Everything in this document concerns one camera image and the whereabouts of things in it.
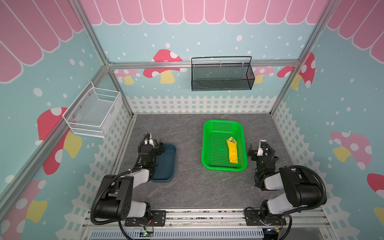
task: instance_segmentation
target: blue tray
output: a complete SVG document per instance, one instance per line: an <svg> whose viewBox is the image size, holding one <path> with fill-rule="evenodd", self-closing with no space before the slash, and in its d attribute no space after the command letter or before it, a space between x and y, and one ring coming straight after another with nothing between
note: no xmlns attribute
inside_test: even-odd
<svg viewBox="0 0 384 240"><path fill-rule="evenodd" d="M165 152L156 156L155 174L152 182L170 182L175 173L176 147L172 144L164 144Z"/></svg>

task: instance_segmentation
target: white wire basket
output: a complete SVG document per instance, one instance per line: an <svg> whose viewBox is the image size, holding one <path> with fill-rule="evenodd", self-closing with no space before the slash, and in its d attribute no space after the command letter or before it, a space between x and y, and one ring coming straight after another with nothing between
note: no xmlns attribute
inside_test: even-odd
<svg viewBox="0 0 384 240"><path fill-rule="evenodd" d="M121 106L120 92L95 88L89 82L63 118L74 134L105 137Z"/></svg>

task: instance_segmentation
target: green basket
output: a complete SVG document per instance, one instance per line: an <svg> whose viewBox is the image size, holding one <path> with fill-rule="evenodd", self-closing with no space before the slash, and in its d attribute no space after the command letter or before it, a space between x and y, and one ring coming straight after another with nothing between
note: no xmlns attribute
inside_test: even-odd
<svg viewBox="0 0 384 240"><path fill-rule="evenodd" d="M237 142L238 163L229 161L227 139ZM210 170L241 172L248 166L243 126L235 121L208 120L204 124L201 162Z"/></svg>

